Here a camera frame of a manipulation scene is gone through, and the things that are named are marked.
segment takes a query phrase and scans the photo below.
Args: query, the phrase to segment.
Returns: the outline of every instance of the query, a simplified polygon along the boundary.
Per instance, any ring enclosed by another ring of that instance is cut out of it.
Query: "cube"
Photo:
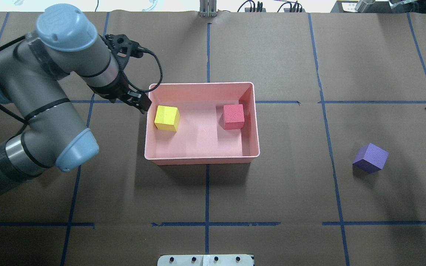
[[[154,124],[159,130],[177,132],[179,129],[179,109],[172,106],[157,106]]]
[[[223,106],[223,128],[241,129],[244,126],[244,110],[240,105]]]
[[[353,165],[370,174],[375,173],[384,168],[388,155],[387,151],[369,143],[359,150]]]

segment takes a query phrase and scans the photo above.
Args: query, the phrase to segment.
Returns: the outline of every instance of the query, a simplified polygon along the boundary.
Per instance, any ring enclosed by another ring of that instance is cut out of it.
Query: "pink box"
[[[241,129],[244,126],[244,111],[242,104],[223,106],[223,128]]]
[[[259,156],[256,99],[251,82],[161,84],[149,93],[144,157],[157,165],[247,163]],[[241,130],[223,129],[223,106],[244,106]],[[179,109],[177,132],[154,125],[158,105]]]

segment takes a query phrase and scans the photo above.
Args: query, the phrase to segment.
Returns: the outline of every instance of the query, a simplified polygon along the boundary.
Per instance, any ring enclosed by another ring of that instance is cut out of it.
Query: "white floor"
[[[199,0],[99,0],[97,11],[198,11]],[[264,8],[267,12],[277,12],[283,2],[277,0],[263,0]],[[303,8],[311,13],[329,13],[335,0],[300,0]],[[42,12],[45,8],[57,4],[68,3],[75,5],[82,11],[94,11],[97,0],[0,0],[0,11],[28,11]],[[218,0],[219,10],[236,12],[243,0]]]

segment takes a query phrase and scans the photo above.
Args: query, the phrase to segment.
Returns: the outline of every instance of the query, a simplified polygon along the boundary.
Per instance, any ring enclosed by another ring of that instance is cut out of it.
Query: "white paper label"
[[[341,5],[343,6],[343,11],[357,13],[356,3],[341,3]]]

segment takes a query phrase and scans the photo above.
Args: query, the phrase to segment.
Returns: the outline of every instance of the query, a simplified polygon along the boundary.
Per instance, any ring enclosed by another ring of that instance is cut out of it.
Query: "white bracket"
[[[216,0],[200,0],[200,17],[216,17]]]
[[[254,256],[223,255],[163,255],[157,266],[254,266]]]

